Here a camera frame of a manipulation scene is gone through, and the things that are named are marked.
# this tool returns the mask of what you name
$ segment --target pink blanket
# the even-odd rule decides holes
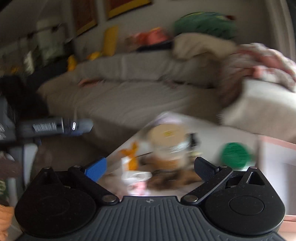
[[[277,83],[294,92],[296,64],[262,44],[241,45],[222,63],[219,94],[223,106],[230,105],[240,96],[244,77]]]

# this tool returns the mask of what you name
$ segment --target ribbed rubber pad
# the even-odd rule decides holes
[[[42,241],[28,235],[19,241]],[[284,241],[276,233],[241,238],[212,227],[199,208],[184,206],[174,196],[124,197],[115,206],[103,207],[95,220],[80,232],[58,241]]]

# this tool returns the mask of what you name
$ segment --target dark cloth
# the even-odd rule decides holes
[[[21,164],[0,156],[0,179],[16,178],[22,175]]]
[[[27,77],[27,87],[36,92],[46,81],[67,72],[67,59],[61,59],[56,63],[49,64]]]
[[[49,114],[42,98],[28,89],[18,76],[0,78],[0,91],[20,120],[43,118]]]

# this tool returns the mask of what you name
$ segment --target green lid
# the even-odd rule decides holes
[[[232,169],[244,168],[250,159],[250,154],[241,143],[227,143],[222,150],[222,163],[231,167]]]

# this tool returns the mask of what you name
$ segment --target blue object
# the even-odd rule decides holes
[[[107,170],[107,160],[102,157],[98,161],[95,161],[85,167],[84,174],[92,179],[94,182],[99,180]]]

